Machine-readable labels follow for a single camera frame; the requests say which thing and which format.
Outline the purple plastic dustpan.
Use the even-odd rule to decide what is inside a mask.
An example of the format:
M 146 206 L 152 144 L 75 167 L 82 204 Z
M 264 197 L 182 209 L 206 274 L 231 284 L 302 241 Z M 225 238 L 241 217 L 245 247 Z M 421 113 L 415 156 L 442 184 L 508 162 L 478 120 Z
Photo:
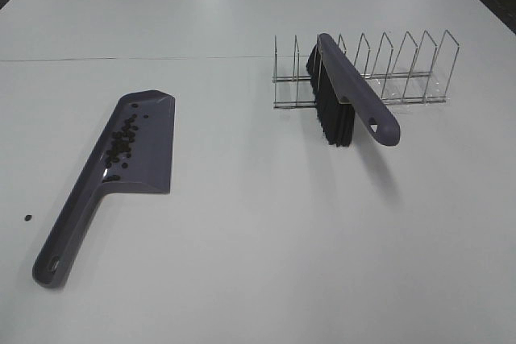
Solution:
M 170 193 L 174 116 L 174 97 L 158 90 L 118 100 L 33 264 L 37 284 L 64 286 L 105 196 Z

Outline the pile of coffee beans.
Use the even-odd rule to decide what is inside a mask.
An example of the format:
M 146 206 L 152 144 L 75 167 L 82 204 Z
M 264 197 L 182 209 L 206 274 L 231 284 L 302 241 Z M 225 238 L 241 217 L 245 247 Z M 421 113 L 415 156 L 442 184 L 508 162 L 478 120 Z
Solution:
M 102 184 L 141 182 L 150 147 L 150 114 L 144 102 L 129 102 L 108 130 L 102 151 Z

